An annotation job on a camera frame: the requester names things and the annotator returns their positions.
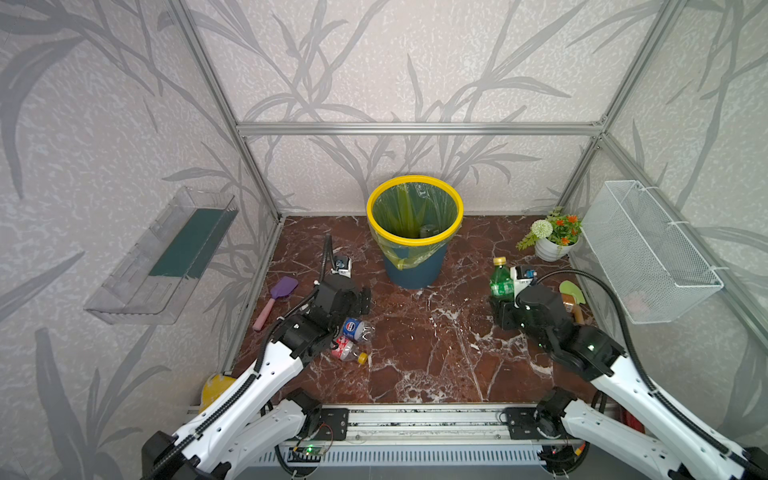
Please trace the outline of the pepsi blue label bottle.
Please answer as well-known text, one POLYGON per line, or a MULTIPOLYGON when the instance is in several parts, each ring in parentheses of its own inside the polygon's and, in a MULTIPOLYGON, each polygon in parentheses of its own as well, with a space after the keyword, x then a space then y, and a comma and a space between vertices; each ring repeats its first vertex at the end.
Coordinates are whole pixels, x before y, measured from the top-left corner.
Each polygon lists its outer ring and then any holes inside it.
POLYGON ((375 337, 375 327, 368 321, 347 318, 342 325, 341 336, 357 344, 370 344, 375 337))

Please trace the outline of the green soda bottle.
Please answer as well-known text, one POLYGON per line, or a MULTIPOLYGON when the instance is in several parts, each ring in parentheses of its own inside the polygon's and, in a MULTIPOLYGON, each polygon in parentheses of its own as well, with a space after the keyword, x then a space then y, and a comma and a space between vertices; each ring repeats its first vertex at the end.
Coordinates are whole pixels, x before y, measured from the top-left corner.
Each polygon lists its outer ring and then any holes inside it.
POLYGON ((515 296, 514 280, 505 257, 493 259, 494 269, 490 277, 491 296, 502 301, 512 301, 515 296))

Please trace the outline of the red label bottle yellow cap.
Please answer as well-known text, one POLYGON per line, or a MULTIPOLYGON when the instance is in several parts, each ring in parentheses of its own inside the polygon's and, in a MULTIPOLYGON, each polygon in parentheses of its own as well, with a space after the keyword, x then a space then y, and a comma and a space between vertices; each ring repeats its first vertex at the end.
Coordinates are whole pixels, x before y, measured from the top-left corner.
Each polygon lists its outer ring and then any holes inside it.
POLYGON ((365 353, 353 340, 339 336, 333 342, 330 354, 344 362, 355 362, 358 365, 365 365, 369 355, 365 353))

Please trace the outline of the clear water bottle white cap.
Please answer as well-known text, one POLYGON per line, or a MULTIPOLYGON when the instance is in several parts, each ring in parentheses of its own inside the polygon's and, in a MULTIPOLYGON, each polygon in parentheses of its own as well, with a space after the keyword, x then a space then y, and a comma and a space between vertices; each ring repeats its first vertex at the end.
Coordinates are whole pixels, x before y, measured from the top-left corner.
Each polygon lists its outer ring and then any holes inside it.
POLYGON ((437 227, 435 225, 427 224, 427 225, 423 225, 423 226, 420 227, 419 237, 420 238, 429 238, 429 237, 433 237, 433 236, 439 235, 440 232, 441 232, 441 230, 440 230, 439 227, 437 227))

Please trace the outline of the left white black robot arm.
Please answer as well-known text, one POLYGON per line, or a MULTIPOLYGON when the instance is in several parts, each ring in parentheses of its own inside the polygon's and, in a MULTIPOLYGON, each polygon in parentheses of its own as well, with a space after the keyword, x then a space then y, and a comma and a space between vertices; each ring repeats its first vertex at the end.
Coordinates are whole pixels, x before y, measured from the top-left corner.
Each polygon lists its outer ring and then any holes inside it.
POLYGON ((271 327, 260 352, 212 404, 175 433, 158 431, 142 448, 145 479, 234 479, 264 453, 319 425, 321 404, 296 390, 272 397, 335 346, 345 320, 370 311, 371 291, 330 273, 271 327))

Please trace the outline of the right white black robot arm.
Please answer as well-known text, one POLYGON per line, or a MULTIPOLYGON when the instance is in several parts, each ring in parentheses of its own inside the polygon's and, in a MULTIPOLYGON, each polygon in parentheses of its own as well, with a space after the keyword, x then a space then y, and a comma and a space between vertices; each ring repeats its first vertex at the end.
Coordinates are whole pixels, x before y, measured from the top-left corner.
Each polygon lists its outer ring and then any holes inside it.
POLYGON ((557 387, 537 405, 539 432, 598 446, 653 479, 764 479, 767 455, 743 448, 666 396, 627 349, 580 325, 559 293, 531 284, 513 300, 489 299, 496 323, 535 341, 556 363, 607 395, 649 429, 643 434, 557 387))

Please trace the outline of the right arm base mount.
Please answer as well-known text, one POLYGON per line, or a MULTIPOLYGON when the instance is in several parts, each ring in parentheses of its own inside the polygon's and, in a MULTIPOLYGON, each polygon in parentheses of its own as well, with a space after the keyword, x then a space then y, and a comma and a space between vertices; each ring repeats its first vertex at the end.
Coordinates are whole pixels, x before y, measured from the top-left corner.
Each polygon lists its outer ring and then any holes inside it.
POLYGON ((560 427, 542 427, 536 418, 536 407, 533 405, 506 406, 497 418, 506 428, 510 440, 565 442, 573 439, 560 427))

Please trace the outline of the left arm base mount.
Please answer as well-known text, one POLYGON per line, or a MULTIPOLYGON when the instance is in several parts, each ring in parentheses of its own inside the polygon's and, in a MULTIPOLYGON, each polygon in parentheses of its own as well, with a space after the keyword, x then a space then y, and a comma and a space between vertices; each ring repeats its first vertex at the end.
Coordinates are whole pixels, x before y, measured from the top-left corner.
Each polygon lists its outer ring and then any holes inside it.
POLYGON ((347 437, 350 410, 326 408, 312 413, 292 441, 343 441, 347 437))

